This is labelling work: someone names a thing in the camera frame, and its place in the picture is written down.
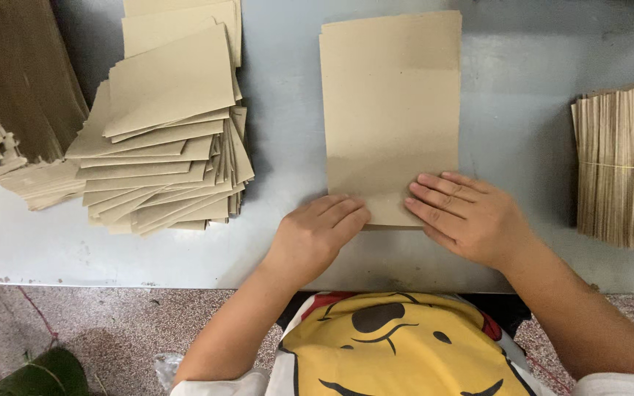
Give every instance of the gray metal table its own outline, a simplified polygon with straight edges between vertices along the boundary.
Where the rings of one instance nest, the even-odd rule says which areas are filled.
[[[121,1],[57,0],[56,7],[90,100],[123,57]],[[325,192],[321,24],[439,9],[463,14],[461,170],[510,191],[586,281],[634,293],[634,251],[577,235],[572,226],[576,152],[568,104],[580,93],[634,82],[634,4],[621,1],[244,0],[240,84],[257,176],[242,215],[206,232],[109,236],[86,224],[79,201],[29,213],[0,188],[0,282],[237,287],[283,215]],[[509,290],[499,274],[417,231],[362,232],[309,288]]]

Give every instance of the forearm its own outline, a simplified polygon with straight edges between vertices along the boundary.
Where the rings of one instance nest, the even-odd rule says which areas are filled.
[[[602,372],[634,374],[634,325],[541,242],[510,265],[506,278],[550,337],[576,379]]]
[[[260,343],[295,292],[259,265],[197,335],[175,383],[232,380],[249,371]]]

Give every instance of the right hand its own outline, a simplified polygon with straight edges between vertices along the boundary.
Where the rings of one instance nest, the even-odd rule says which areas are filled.
[[[297,291],[321,275],[369,220],[371,212],[362,199],[348,195],[316,199],[280,222],[259,269]]]
[[[423,173],[410,184],[417,199],[405,207],[424,232],[454,254],[505,272],[541,246],[513,198],[491,184],[458,173]]]

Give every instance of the cartoon eye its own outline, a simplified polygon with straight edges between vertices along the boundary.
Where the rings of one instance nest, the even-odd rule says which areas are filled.
[[[437,338],[439,341],[442,341],[446,344],[452,343],[449,337],[447,337],[447,335],[442,333],[441,331],[435,331],[434,333],[432,333],[432,335],[435,336],[435,338]]]

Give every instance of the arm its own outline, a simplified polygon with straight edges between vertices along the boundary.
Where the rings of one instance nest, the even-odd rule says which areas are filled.
[[[420,175],[405,206],[444,248],[501,271],[575,378],[634,374],[634,325],[528,227],[513,199],[458,173]]]
[[[233,380],[249,371],[293,294],[321,275],[370,219],[364,201],[345,195],[328,195],[288,214],[265,259],[190,345],[175,384]]]

